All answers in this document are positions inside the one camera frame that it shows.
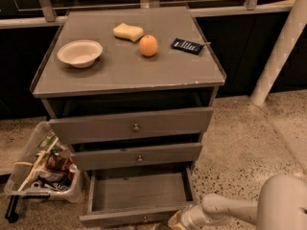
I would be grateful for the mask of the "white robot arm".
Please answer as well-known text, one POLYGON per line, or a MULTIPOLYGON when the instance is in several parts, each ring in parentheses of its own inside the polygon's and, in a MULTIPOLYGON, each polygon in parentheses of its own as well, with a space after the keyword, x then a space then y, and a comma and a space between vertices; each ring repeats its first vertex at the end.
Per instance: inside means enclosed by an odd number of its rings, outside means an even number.
POLYGON ((226 225, 231 218, 253 224, 257 230, 307 230, 307 185, 279 174, 261 188, 258 201, 205 195, 200 203, 177 211, 169 220, 172 230, 201 230, 226 225))

